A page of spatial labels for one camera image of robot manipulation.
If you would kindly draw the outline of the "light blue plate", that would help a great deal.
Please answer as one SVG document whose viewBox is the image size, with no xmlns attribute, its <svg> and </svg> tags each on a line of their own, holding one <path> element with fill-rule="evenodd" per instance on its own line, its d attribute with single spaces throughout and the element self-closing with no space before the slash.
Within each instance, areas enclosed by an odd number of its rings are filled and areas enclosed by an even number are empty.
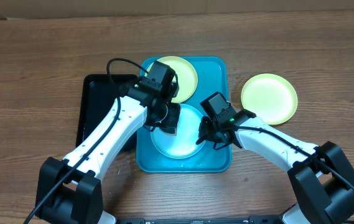
<svg viewBox="0 0 354 224">
<path fill-rule="evenodd" d="M 203 115 L 193 106 L 181 104 L 181 111 L 175 134 L 160 129 L 151 133 L 155 148 L 172 159 L 185 159 L 201 150 L 203 143 L 196 144 Z"/>
</svg>

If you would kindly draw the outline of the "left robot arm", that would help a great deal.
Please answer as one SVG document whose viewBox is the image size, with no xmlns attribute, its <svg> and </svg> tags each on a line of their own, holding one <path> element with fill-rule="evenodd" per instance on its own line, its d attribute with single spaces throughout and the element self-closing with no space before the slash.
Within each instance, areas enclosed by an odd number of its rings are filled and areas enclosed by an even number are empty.
<svg viewBox="0 0 354 224">
<path fill-rule="evenodd" d="M 49 157 L 41 166 L 33 216 L 49 223 L 116 223 L 103 208 L 102 181 L 128 139 L 141 127 L 177 129 L 180 105 L 172 98 L 177 81 L 160 83 L 139 77 L 111 84 L 116 98 L 93 132 L 62 160 Z"/>
</svg>

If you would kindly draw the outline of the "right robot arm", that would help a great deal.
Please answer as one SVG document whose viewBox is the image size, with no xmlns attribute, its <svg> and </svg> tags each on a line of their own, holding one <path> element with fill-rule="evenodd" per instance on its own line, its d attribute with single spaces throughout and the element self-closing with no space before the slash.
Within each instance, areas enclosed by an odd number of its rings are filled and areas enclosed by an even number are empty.
<svg viewBox="0 0 354 224">
<path fill-rule="evenodd" d="M 288 175 L 297 202 L 276 223 L 352 223 L 354 168 L 338 145 L 300 141 L 248 110 L 229 107 L 205 112 L 198 143 L 233 144 L 259 154 Z"/>
</svg>

